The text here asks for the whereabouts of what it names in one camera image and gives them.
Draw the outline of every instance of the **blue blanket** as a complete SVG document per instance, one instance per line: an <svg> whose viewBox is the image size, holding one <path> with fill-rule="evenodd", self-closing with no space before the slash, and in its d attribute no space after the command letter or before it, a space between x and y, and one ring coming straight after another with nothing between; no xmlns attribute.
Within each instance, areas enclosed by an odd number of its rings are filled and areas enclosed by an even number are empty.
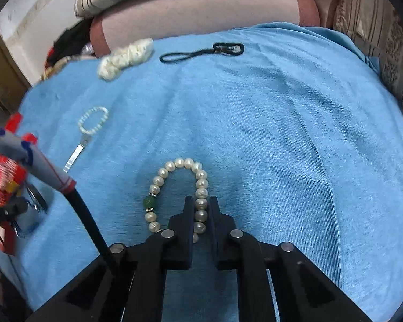
<svg viewBox="0 0 403 322"><path fill-rule="evenodd" d="M245 53L158 60L214 42L241 42ZM98 79L97 60L71 63L20 108L20 132L37 134L57 166L80 140L81 115L109 109L70 170L106 242L144 241L142 200L153 176L168 160L192 157L239 228L295 243L373 321L390 318L403 301L403 113L351 40L270 23L154 47L148 62L111 82ZM33 183L50 211L14 261L38 308L98 254L64 197ZM194 191L191 172L172 173L159 221L166 225ZM6 257L0 265L16 282ZM236 320L235 274L216 272L202 238L193 268L168 274L163 321Z"/></svg>

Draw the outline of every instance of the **black lanyard strap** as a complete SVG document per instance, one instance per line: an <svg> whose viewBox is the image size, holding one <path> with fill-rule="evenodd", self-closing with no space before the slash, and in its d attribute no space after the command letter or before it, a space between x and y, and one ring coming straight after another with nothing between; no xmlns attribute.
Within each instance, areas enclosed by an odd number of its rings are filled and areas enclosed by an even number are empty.
<svg viewBox="0 0 403 322"><path fill-rule="evenodd" d="M214 43L213 48L205 48L203 50L198 50L196 52L174 52L163 54L160 57L160 62L176 63L192 57L200 56L202 54L211 54L211 53L223 53L230 56L239 56L244 51L245 46L243 44L217 42Z"/></svg>

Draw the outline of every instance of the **green jade bead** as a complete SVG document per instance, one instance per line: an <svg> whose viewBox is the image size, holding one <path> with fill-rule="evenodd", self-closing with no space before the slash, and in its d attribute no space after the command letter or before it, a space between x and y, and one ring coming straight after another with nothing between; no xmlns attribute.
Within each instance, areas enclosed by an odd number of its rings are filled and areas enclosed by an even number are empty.
<svg viewBox="0 0 403 322"><path fill-rule="evenodd" d="M155 209L157 207L157 199L151 195L146 196L143 199L143 207Z"/></svg>

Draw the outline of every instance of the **pearl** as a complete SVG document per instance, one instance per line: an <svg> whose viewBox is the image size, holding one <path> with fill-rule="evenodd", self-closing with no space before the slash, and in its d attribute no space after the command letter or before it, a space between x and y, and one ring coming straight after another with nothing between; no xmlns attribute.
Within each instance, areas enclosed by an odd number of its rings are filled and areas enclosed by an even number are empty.
<svg viewBox="0 0 403 322"><path fill-rule="evenodd" d="M163 179L166 179L169 176L169 171L166 168L160 168L158 170L158 175Z"/></svg>
<svg viewBox="0 0 403 322"><path fill-rule="evenodd" d="M207 198L209 192L206 189L197 189L196 198Z"/></svg>
<svg viewBox="0 0 403 322"><path fill-rule="evenodd" d="M149 231L155 233L155 232L158 232L161 230L161 225L157 221L153 221L152 223L149 223L148 229L149 229Z"/></svg>
<svg viewBox="0 0 403 322"><path fill-rule="evenodd" d="M209 182L206 179L198 179L198 181L196 182L196 187L198 189L207 189L208 186Z"/></svg>
<svg viewBox="0 0 403 322"><path fill-rule="evenodd" d="M185 166L185 168L189 169L192 167L192 164L194 163L192 158L186 158L183 165Z"/></svg>
<svg viewBox="0 0 403 322"><path fill-rule="evenodd" d="M153 193L154 195L158 195L160 193L161 189L158 185L151 184L149 186L149 192Z"/></svg>
<svg viewBox="0 0 403 322"><path fill-rule="evenodd" d="M145 214L145 220L148 223L152 223L153 221L157 220L157 215L154 212L147 212L147 214Z"/></svg>
<svg viewBox="0 0 403 322"><path fill-rule="evenodd" d="M204 170L199 170L199 171L196 173L196 179L197 179L197 180L198 180L198 179L207 179L207 172L204 171Z"/></svg>
<svg viewBox="0 0 403 322"><path fill-rule="evenodd" d="M177 158L175 160L175 166L176 168L182 168L185 164L185 160L183 158Z"/></svg>
<svg viewBox="0 0 403 322"><path fill-rule="evenodd" d="M194 173L197 173L198 171L201 171L202 170L202 164L200 162L194 162L192 164L192 166L191 166L191 170Z"/></svg>
<svg viewBox="0 0 403 322"><path fill-rule="evenodd" d="M201 210L195 212L194 219L196 219L196 221L200 221L201 223L204 223L207 220L207 212L201 211Z"/></svg>
<svg viewBox="0 0 403 322"><path fill-rule="evenodd" d="M160 177L159 175L156 175L154 179L152 180L152 183L158 186L163 186L164 185L164 179Z"/></svg>
<svg viewBox="0 0 403 322"><path fill-rule="evenodd" d="M202 234L203 232L206 231L206 225L203 223L200 223L200 221L196 221L194 223L194 232L197 234Z"/></svg>
<svg viewBox="0 0 403 322"><path fill-rule="evenodd" d="M207 208L207 199L198 198L196 199L196 210L205 210Z"/></svg>
<svg viewBox="0 0 403 322"><path fill-rule="evenodd" d="M173 172L173 171L176 169L176 166L175 166L175 164L174 164L173 161L168 161L168 162L166 162L166 164L164 165L164 167L166 167L166 169L167 169L169 172Z"/></svg>

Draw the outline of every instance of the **white knitted fabric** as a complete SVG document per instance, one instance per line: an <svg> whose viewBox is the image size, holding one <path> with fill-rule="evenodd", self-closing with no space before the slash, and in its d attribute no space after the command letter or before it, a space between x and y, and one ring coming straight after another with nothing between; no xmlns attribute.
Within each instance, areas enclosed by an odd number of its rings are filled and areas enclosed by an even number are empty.
<svg viewBox="0 0 403 322"><path fill-rule="evenodd" d="M113 80L123 68L139 65L148 60L154 50L151 38L143 38L127 47L119 48L102 58L97 74L104 80Z"/></svg>

